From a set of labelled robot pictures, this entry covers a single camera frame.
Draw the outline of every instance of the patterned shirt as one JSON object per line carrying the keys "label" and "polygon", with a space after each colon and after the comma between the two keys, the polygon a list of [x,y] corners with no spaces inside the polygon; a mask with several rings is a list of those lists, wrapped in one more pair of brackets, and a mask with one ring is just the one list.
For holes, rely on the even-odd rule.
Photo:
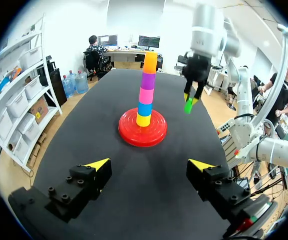
{"label": "patterned shirt", "polygon": [[100,63],[103,64],[105,62],[104,53],[107,52],[107,48],[100,46],[100,45],[90,45],[87,48],[87,52],[96,51],[100,57]]}

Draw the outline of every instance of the white shelf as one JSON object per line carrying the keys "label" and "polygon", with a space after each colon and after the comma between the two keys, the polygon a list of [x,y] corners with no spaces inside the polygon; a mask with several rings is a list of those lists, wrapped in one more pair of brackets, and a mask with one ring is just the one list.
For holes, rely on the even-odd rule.
{"label": "white shelf", "polygon": [[41,34],[40,30],[29,33],[26,36],[21,37],[14,44],[5,47],[0,51],[0,60],[3,59],[7,54],[11,53],[13,50],[19,48],[20,46],[29,43],[35,36]]}
{"label": "white shelf", "polygon": [[30,68],[28,68],[26,71],[21,73],[18,77],[15,78],[8,86],[5,87],[5,90],[3,90],[0,93],[0,100],[6,95],[6,93],[11,89],[16,83],[18,83],[22,78],[24,78],[27,74],[29,74],[32,70],[34,70],[36,67],[43,64],[43,61],[39,61],[35,65],[32,65]]}
{"label": "white shelf", "polygon": [[23,119],[23,117],[26,115],[26,113],[28,112],[28,110],[37,102],[37,100],[39,98],[41,98],[48,90],[50,89],[49,86],[45,86],[43,87],[43,89],[31,100],[28,100],[28,107],[26,107],[24,113],[16,118],[15,122],[13,122],[13,127],[12,129],[10,129],[9,133],[8,133],[8,136],[4,142],[4,147],[7,148],[8,146],[8,143],[9,143],[9,140],[10,138],[12,137],[14,131],[16,130],[16,128],[18,127],[18,124],[20,123],[20,121]]}
{"label": "white shelf", "polygon": [[48,113],[47,115],[44,117],[44,119],[38,124],[38,128],[39,128],[39,132],[37,134],[37,136],[35,137],[35,139],[33,141],[30,142],[27,154],[25,156],[25,159],[23,161],[23,165],[26,166],[29,156],[33,151],[33,148],[37,142],[37,140],[39,139],[40,135],[43,133],[45,127],[47,126],[47,124],[49,123],[49,121],[53,118],[53,116],[56,114],[56,112],[58,111],[57,107],[53,107],[50,106],[48,107]]}

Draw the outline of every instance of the green block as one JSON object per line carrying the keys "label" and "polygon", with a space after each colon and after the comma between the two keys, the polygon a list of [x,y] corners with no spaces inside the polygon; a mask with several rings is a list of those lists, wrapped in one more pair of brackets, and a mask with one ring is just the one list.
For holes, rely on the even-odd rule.
{"label": "green block", "polygon": [[190,114],[190,112],[192,111],[192,108],[193,108],[192,103],[193,103],[193,98],[190,97],[184,107],[184,112],[186,114]]}

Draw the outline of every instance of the shelf unit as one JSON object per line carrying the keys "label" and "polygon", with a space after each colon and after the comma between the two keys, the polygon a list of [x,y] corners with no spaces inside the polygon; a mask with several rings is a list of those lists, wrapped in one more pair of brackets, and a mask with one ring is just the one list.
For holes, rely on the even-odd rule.
{"label": "shelf unit", "polygon": [[41,33],[42,33],[41,30],[35,30],[29,33],[28,35],[23,36],[19,40],[15,41],[11,46],[5,47],[4,49],[0,51],[0,60],[3,59],[8,54],[10,54],[13,50],[21,47],[24,44],[29,43],[34,37],[38,36]]}
{"label": "shelf unit", "polygon": [[[3,150],[19,165],[21,166],[23,169],[25,169],[26,171],[30,172],[31,170],[26,166],[29,156],[38,140],[38,138],[40,137],[40,135],[42,134],[42,132],[44,131],[45,127],[47,126],[47,124],[49,123],[49,121],[53,118],[53,116],[59,112],[60,114],[62,114],[62,110],[58,104],[51,80],[50,80],[50,76],[49,76],[49,72],[48,72],[48,66],[47,66],[47,61],[46,61],[46,54],[45,54],[45,15],[43,14],[43,16],[37,20],[37,22],[35,23],[35,25],[40,22],[41,26],[39,30],[35,30],[31,33],[29,33],[26,36],[21,37],[19,40],[15,41],[12,45],[7,46],[6,48],[4,48],[1,52],[0,52],[0,61],[3,58],[7,58],[8,55],[12,54],[12,51],[14,51],[15,49],[21,47],[24,44],[30,43],[30,49],[34,48],[32,46],[32,41],[35,41],[35,47],[37,45],[37,42],[40,38],[41,40],[41,50],[42,50],[42,60],[37,62],[36,64],[34,64],[33,66],[29,67],[27,70],[25,70],[24,72],[22,72],[17,78],[15,78],[8,86],[5,87],[5,89],[0,93],[0,109],[2,107],[5,107],[5,97],[9,97],[9,95],[13,92],[13,90],[18,87],[18,85],[24,85],[24,81],[26,79],[26,76],[29,74],[32,74],[32,72],[34,70],[36,70],[37,67],[39,67],[40,65],[43,65],[44,69],[45,69],[45,74],[46,74],[46,79],[48,82],[48,86],[44,86],[41,91],[39,91],[36,96],[31,99],[28,100],[28,106],[25,109],[25,111],[23,112],[23,114],[18,117],[12,118],[12,122],[13,122],[13,126],[11,128],[11,130],[8,133],[8,136],[6,137],[5,140],[2,140],[0,138],[0,146],[3,148]],[[33,141],[29,141],[27,142],[27,144],[29,145],[29,149],[27,151],[27,154],[25,156],[24,159],[19,159],[17,156],[14,155],[14,153],[8,149],[8,143],[10,141],[10,139],[12,138],[14,132],[18,129],[18,125],[20,124],[21,120],[23,119],[23,117],[25,116],[25,114],[29,111],[29,109],[38,101],[38,99],[40,97],[42,97],[44,94],[47,94],[49,96],[49,98],[55,103],[55,107],[48,107],[48,113],[44,116],[44,118],[42,119],[42,121],[38,124],[38,128],[39,128],[39,133],[37,134],[37,136],[35,137],[35,139]]]}
{"label": "shelf unit", "polygon": [[10,132],[8,133],[8,136],[7,136],[6,140],[4,141],[4,147],[7,147],[7,146],[8,146],[8,143],[9,143],[10,138],[12,137],[14,131],[16,130],[16,128],[18,127],[19,123],[20,123],[21,120],[24,118],[24,116],[26,115],[26,113],[29,111],[29,109],[30,109],[30,108],[35,104],[35,102],[37,102],[37,100],[40,99],[49,89],[50,89],[49,86],[43,87],[43,89],[42,89],[39,93],[37,93],[37,95],[36,95],[33,99],[28,100],[28,107],[25,109],[24,113],[23,113],[20,117],[14,119],[14,121],[13,121],[13,127],[12,127],[12,129],[10,130]]}

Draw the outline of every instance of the purple ring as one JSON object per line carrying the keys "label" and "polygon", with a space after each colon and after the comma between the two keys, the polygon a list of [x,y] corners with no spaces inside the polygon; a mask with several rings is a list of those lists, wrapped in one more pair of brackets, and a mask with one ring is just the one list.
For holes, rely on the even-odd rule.
{"label": "purple ring", "polygon": [[147,74],[147,73],[144,73],[142,74],[142,82],[140,84],[140,87],[142,89],[145,89],[145,90],[152,90],[155,88],[155,76],[156,74],[153,73],[153,74]]}

